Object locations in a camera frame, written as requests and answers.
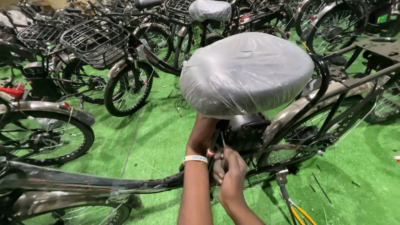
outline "white wristband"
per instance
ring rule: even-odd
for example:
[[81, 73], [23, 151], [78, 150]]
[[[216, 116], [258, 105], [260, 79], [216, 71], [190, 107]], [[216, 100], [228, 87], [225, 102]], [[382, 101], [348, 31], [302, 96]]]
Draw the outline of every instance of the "white wristband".
[[183, 157], [183, 164], [185, 164], [186, 161], [202, 161], [208, 164], [207, 158], [200, 155], [187, 155]]

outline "metal plate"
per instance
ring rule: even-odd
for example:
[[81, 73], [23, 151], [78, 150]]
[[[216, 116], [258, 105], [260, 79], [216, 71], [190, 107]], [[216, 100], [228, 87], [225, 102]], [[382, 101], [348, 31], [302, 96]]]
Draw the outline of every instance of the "metal plate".
[[356, 46], [400, 62], [400, 40], [393, 38], [372, 38], [354, 43]]

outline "green artificial turf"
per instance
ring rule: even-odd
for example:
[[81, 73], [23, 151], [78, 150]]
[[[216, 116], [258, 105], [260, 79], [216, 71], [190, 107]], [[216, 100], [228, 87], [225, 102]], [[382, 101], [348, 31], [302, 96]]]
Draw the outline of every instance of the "green artificial turf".
[[[361, 59], [350, 72], [361, 72], [364, 66], [360, 62]], [[193, 109], [180, 109], [182, 117], [179, 117], [174, 107], [176, 90], [173, 86], [163, 88], [178, 79], [160, 71], [159, 75], [160, 78], [154, 79], [147, 104], [132, 116], [116, 118], [103, 105], [86, 103], [85, 110], [96, 118], [95, 143], [88, 154], [60, 169], [125, 179], [158, 179], [177, 173], [196, 113]], [[266, 114], [273, 117], [281, 109]], [[288, 176], [291, 199], [318, 225], [400, 224], [400, 163], [393, 159], [400, 155], [399, 128], [398, 123], [372, 126], [362, 122], [337, 147], [323, 157], [305, 162], [296, 175]], [[332, 204], [311, 173], [316, 175]], [[268, 182], [266, 178], [258, 175], [250, 183], [246, 181], [246, 201], [267, 225], [289, 224], [290, 214], [279, 196], [276, 181]], [[177, 189], [141, 195], [144, 208], [133, 211], [125, 224], [175, 224], [181, 192]], [[218, 188], [214, 188], [214, 193], [216, 197]], [[217, 198], [211, 203], [214, 224], [233, 224]]]

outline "pliers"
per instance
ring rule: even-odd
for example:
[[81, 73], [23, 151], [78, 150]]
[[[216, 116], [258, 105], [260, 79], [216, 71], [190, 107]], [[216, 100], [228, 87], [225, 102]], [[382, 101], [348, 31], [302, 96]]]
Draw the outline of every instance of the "pliers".
[[307, 218], [307, 220], [312, 224], [312, 225], [317, 225], [314, 220], [312, 220], [312, 218], [302, 209], [300, 208], [298, 205], [296, 205], [291, 199], [289, 199], [289, 203], [290, 203], [290, 208], [292, 210], [292, 213], [294, 215], [294, 217], [297, 219], [297, 221], [301, 224], [301, 225], [307, 225], [306, 221], [300, 219], [300, 217], [298, 216], [298, 214], [296, 213], [296, 211], [294, 210], [293, 207], [295, 207], [303, 216], [305, 216]]

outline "metal basket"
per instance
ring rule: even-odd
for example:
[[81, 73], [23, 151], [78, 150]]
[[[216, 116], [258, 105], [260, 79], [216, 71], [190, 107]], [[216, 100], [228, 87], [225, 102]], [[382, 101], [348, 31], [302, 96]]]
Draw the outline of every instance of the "metal basket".
[[86, 19], [79, 14], [64, 14], [57, 19], [60, 24], [67, 28], [80, 24], [85, 20]]
[[130, 33], [106, 18], [88, 20], [65, 31], [60, 42], [76, 57], [98, 70], [127, 55]]
[[167, 11], [168, 19], [172, 23], [182, 26], [191, 25], [193, 18], [189, 15], [189, 6], [194, 0], [168, 0], [165, 2], [164, 7]]
[[17, 38], [30, 48], [37, 44], [56, 45], [61, 35], [61, 29], [50, 24], [32, 24], [17, 35]]

